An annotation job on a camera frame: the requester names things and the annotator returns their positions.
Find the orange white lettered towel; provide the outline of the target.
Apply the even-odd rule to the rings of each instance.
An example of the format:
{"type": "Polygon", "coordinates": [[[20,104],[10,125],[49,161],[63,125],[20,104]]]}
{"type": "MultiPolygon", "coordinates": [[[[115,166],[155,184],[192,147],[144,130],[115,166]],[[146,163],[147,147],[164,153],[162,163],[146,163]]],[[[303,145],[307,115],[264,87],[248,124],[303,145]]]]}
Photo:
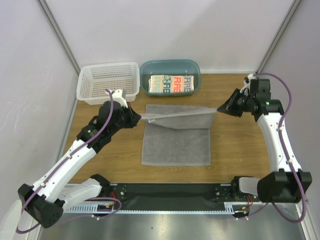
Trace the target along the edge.
{"type": "Polygon", "coordinates": [[[192,75],[152,75],[148,80],[152,94],[191,93],[195,90],[192,75]]]}

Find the grey towel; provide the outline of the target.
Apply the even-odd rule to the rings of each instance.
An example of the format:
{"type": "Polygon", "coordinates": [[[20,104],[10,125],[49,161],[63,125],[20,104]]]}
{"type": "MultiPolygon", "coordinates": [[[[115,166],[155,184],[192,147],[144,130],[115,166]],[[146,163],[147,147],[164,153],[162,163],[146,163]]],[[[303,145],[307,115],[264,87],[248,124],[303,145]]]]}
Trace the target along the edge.
{"type": "Polygon", "coordinates": [[[141,163],[146,166],[199,167],[211,164],[210,128],[216,108],[148,104],[141,163]]]}

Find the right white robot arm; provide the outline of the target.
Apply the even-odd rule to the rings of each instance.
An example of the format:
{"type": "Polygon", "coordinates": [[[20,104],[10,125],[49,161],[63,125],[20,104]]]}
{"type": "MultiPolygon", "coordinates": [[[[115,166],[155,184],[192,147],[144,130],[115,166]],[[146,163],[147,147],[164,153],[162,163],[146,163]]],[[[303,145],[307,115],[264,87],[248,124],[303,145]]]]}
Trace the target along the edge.
{"type": "Polygon", "coordinates": [[[242,201],[250,194],[263,203],[299,203],[312,176],[302,170],[295,157],[285,127],[285,112],[281,101],[271,98],[270,81],[247,76],[243,88],[235,89],[217,110],[234,117],[251,113],[263,134],[270,161],[270,173],[261,179],[235,177],[231,197],[242,201]]]}

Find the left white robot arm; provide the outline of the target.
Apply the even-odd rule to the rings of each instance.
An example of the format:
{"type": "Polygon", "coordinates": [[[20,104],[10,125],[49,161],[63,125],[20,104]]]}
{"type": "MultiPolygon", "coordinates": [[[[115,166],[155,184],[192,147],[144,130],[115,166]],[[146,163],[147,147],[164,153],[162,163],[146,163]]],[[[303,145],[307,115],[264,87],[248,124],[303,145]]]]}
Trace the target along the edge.
{"type": "Polygon", "coordinates": [[[38,225],[50,228],[61,218],[64,211],[86,200],[114,202],[110,182],[100,174],[69,190],[66,184],[107,145],[121,129],[137,126],[141,115],[129,104],[106,101],[88,125],[83,127],[65,155],[41,179],[33,185],[23,184],[18,189],[22,210],[38,225]]]}

